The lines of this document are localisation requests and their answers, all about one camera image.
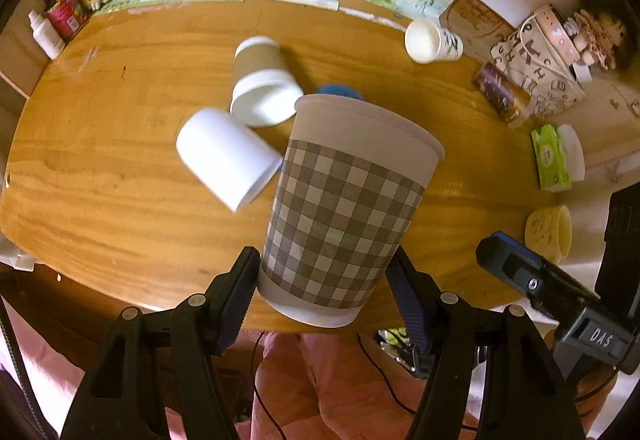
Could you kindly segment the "plain white paper cup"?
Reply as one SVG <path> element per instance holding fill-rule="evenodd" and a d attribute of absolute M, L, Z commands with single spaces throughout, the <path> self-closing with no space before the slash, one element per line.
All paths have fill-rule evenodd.
<path fill-rule="evenodd" d="M 181 127 L 180 160 L 232 212 L 250 204 L 283 162 L 283 156 L 229 113 L 202 108 Z"/>

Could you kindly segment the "brown sleeve paper cup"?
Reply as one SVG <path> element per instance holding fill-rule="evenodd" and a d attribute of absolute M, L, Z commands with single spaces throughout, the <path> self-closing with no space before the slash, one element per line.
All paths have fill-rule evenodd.
<path fill-rule="evenodd" d="M 233 117 L 252 128 L 277 126 L 295 115 L 303 95 L 273 39 L 254 36 L 238 45 L 229 108 Z"/>

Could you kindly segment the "grey checkered paper cup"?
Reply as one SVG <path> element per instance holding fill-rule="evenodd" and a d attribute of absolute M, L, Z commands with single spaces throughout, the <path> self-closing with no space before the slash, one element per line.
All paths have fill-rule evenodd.
<path fill-rule="evenodd" d="M 350 324 L 421 204 L 444 147 L 426 129 L 346 96 L 307 94 L 268 224 L 257 288 L 303 324 Z"/>

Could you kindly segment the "letter print canvas bag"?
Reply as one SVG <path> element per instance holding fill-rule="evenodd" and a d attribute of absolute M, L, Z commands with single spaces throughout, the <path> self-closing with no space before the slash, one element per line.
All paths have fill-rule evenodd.
<path fill-rule="evenodd" d="M 529 94 L 532 113 L 539 119 L 560 114 L 586 97 L 535 15 L 498 41 L 490 57 L 502 74 Z"/>

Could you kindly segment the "brown printed card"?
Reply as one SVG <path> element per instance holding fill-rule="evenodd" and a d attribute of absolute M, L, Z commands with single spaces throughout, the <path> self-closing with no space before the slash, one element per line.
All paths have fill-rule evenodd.
<path fill-rule="evenodd" d="M 479 63 L 490 61 L 491 48 L 515 30 L 480 0 L 454 0 L 439 15 L 439 23 L 457 34 L 463 42 L 463 53 Z"/>

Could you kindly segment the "blue paper cup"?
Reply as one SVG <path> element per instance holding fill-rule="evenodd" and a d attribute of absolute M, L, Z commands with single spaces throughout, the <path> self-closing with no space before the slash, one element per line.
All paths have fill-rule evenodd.
<path fill-rule="evenodd" d="M 344 96 L 344 98 L 362 100 L 363 96 L 356 90 L 341 84 L 327 84 L 317 88 L 317 94 L 330 94 L 331 96 Z"/>

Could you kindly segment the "red pen holder can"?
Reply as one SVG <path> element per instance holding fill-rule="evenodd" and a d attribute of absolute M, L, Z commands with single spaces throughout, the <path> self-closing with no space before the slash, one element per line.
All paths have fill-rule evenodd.
<path fill-rule="evenodd" d="M 46 15 L 58 34 L 73 39 L 87 23 L 89 15 L 79 0 L 58 0 L 47 8 Z"/>

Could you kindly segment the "pink round box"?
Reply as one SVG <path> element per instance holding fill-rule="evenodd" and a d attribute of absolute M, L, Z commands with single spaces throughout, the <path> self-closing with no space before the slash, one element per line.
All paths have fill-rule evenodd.
<path fill-rule="evenodd" d="M 551 4 L 544 4 L 537 8 L 533 15 L 548 43 L 558 52 L 563 63 L 566 66 L 572 66 L 578 62 L 580 54 L 572 38 L 565 30 L 561 19 L 556 14 L 554 7 Z"/>

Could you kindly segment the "white cup with leaf print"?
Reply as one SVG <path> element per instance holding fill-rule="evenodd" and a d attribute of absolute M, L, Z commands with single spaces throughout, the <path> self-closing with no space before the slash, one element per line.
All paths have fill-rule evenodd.
<path fill-rule="evenodd" d="M 419 64 L 457 61 L 463 54 L 461 38 L 425 18 L 413 20 L 405 31 L 405 49 Z"/>

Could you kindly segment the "rag doll with dark hair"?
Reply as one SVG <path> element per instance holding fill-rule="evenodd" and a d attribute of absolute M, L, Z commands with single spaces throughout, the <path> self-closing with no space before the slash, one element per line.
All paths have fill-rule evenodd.
<path fill-rule="evenodd" d="M 624 0 L 578 0 L 563 23 L 580 65 L 626 73 L 638 52 L 637 23 Z"/>

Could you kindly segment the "white spray bottle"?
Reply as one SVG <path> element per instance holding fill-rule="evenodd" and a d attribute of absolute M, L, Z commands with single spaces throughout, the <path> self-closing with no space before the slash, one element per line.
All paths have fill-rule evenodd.
<path fill-rule="evenodd" d="M 65 41 L 51 22 L 35 10 L 28 14 L 32 36 L 50 60 L 56 60 L 65 48 Z"/>

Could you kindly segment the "green tissue pack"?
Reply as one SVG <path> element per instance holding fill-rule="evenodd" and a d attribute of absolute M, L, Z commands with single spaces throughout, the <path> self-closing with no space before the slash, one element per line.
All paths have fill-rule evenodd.
<path fill-rule="evenodd" d="M 566 169 L 565 153 L 558 130 L 551 125 L 544 125 L 534 129 L 530 138 L 541 191 L 557 193 L 570 190 L 573 185 Z"/>

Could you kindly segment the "yellow cup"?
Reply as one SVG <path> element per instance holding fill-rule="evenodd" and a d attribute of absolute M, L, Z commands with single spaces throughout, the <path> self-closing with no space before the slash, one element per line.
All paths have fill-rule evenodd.
<path fill-rule="evenodd" d="M 525 246 L 552 264 L 560 264 L 573 243 L 573 221 L 565 205 L 547 207 L 532 212 L 526 220 Z"/>

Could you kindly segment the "dark brown printed cup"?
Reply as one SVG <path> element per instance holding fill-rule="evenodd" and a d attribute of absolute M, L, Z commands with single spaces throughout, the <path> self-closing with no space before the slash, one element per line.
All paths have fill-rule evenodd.
<path fill-rule="evenodd" d="M 483 93 L 506 126 L 518 128 L 532 114 L 534 104 L 529 93 L 511 82 L 491 63 L 480 67 L 473 78 L 473 84 Z"/>

